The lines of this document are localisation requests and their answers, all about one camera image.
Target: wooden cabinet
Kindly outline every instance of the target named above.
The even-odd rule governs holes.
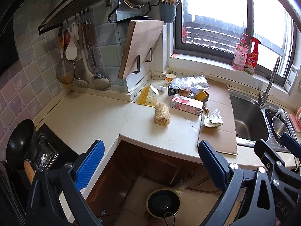
[[[191,179],[186,186],[186,189],[205,193],[216,193],[220,191],[214,186],[213,181],[204,165],[198,169],[194,175],[194,178]]]
[[[174,189],[219,191],[204,165],[122,141],[86,199],[103,226],[114,224],[139,176]]]
[[[138,178],[131,163],[123,149],[117,149],[86,199],[94,215],[103,221],[103,226],[114,224]]]

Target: floor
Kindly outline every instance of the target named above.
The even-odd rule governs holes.
[[[114,226],[147,226],[147,224],[148,226],[166,226],[164,221],[152,224],[154,222],[150,223],[147,218],[146,200],[149,194],[160,188],[164,186],[139,177]],[[181,197],[182,205],[176,214],[175,226],[199,226],[220,196],[220,193],[206,194],[187,189],[179,189],[177,193]],[[225,225],[233,222],[238,209],[239,203],[237,202]],[[173,225],[173,219],[167,220],[170,226]]]

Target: red spray bottle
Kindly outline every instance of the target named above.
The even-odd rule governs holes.
[[[258,45],[261,43],[257,38],[251,37],[251,43],[255,42],[253,52],[251,52],[246,58],[246,64],[244,66],[244,71],[250,75],[254,74],[255,67],[258,60]]]

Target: faucet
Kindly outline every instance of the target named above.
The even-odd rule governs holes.
[[[275,64],[274,69],[273,69],[272,74],[271,74],[270,82],[268,83],[268,87],[266,88],[266,91],[264,91],[262,93],[262,96],[261,96],[260,90],[258,88],[258,92],[259,92],[260,97],[257,99],[257,101],[261,106],[263,106],[265,104],[266,100],[268,99],[268,92],[270,91],[270,89],[272,87],[272,84],[274,82],[274,78],[275,78],[276,72],[278,70],[279,64],[280,64],[280,57],[277,58],[276,64]]]

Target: blue gripper pad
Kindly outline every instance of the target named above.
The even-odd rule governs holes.
[[[224,192],[230,176],[229,163],[218,154],[207,140],[199,143],[199,156],[205,165],[214,186]]]
[[[97,142],[97,144],[89,152],[85,160],[80,165],[79,169],[76,171],[75,187],[78,191],[87,187],[98,164],[103,158],[104,143],[100,140],[96,140],[95,142]]]
[[[282,133],[280,145],[285,146],[295,157],[301,159],[301,145],[287,133]]]

